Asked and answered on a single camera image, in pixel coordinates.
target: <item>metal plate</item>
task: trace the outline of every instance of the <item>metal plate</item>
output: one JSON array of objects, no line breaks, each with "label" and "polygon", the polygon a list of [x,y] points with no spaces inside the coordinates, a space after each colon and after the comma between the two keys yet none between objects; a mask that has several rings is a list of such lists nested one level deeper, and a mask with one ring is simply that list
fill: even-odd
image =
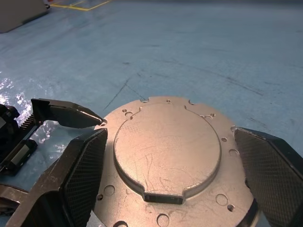
[{"label": "metal plate", "polygon": [[111,112],[95,205],[107,227],[234,227],[253,197],[233,123],[204,104],[151,97]]}]

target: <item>blue epoxy floor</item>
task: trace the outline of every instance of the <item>blue epoxy floor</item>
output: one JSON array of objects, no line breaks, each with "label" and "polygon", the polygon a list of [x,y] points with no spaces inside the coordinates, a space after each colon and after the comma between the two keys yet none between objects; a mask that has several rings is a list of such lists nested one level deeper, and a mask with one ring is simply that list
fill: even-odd
[{"label": "blue epoxy floor", "polygon": [[[52,8],[0,34],[0,103],[21,119],[33,97],[105,116],[135,99],[184,96],[303,155],[302,22],[297,5],[114,0],[87,12]],[[1,181],[30,190],[82,132],[47,122],[22,171]]]}]

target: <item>concrete floor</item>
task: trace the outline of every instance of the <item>concrete floor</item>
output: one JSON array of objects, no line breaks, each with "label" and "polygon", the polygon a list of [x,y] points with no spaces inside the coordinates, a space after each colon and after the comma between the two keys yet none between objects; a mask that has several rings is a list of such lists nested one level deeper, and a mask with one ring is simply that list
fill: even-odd
[{"label": "concrete floor", "polygon": [[[0,34],[0,103],[17,107],[21,121],[33,97],[105,116],[136,99],[184,96],[284,138],[303,156],[302,22],[297,5],[113,0],[87,12],[52,8]],[[30,190],[83,132],[47,122],[34,135],[38,150],[1,181]]]}]

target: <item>yellow floor marking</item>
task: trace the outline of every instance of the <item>yellow floor marking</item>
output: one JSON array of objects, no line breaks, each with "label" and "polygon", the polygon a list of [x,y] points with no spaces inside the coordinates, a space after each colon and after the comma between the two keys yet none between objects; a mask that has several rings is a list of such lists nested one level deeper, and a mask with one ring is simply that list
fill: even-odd
[{"label": "yellow floor marking", "polygon": [[111,1],[111,0],[102,2],[101,4],[96,5],[96,6],[94,6],[94,7],[91,7],[91,8],[89,8],[89,9],[88,9],[88,8],[82,8],[82,7],[76,7],[76,6],[75,6],[75,5],[78,5],[78,4],[80,4],[80,3],[84,2],[84,1],[80,1],[80,2],[77,2],[77,3],[72,4],[72,5],[69,5],[69,6],[66,6],[66,5],[57,5],[57,3],[51,4],[51,6],[53,6],[53,7],[59,7],[59,8],[76,9],[76,10],[81,10],[81,11],[90,11],[90,10],[92,10],[92,9],[95,9],[95,8],[99,7],[99,6],[102,6],[102,5],[105,5],[105,4],[109,3],[110,1]]}]

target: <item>circular metal part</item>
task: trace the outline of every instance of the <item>circular metal part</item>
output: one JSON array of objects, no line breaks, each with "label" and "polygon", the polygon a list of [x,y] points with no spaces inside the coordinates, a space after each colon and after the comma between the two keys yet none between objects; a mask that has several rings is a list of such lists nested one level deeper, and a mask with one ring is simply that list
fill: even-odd
[{"label": "circular metal part", "polygon": [[108,130],[104,197],[94,212],[106,226],[235,227],[248,216],[253,197],[234,123],[220,112],[163,96],[133,101],[105,119],[96,127]]}]

